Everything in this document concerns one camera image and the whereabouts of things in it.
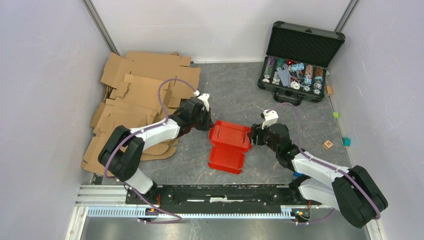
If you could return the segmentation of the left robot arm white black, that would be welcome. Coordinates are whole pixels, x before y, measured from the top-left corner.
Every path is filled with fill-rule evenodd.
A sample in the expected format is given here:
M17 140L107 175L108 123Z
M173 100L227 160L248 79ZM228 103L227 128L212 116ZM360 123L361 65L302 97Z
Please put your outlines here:
M143 152L188 134L192 129L209 131L214 126L209 99L208 93L191 97L168 118L151 125L138 128L119 125L98 154L98 162L106 172L137 191L145 204L153 203L157 198L155 182L139 168Z

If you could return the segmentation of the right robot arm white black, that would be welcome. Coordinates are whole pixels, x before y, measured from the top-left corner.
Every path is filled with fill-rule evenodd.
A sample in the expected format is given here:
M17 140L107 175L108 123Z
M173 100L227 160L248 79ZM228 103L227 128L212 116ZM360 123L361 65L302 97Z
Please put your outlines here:
M309 154L292 143L286 125L253 124L247 135L253 145L271 149L282 167L301 174L288 191L293 203L311 200L327 205L356 228L378 220L388 208L386 197L364 167L339 166Z

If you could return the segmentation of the red paper box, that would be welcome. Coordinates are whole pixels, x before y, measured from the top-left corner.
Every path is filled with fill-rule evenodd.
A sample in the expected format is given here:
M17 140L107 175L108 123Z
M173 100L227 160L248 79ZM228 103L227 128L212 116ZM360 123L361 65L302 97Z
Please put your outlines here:
M238 175L242 172L247 153L252 145L248 126L218 120L209 132L212 145L209 162L211 169Z

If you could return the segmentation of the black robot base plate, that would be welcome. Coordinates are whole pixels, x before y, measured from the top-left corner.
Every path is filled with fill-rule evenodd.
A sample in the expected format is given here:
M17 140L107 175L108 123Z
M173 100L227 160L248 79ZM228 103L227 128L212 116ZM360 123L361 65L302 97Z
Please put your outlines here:
M144 196L173 214L276 214L281 206L321 205L288 184L163 184Z

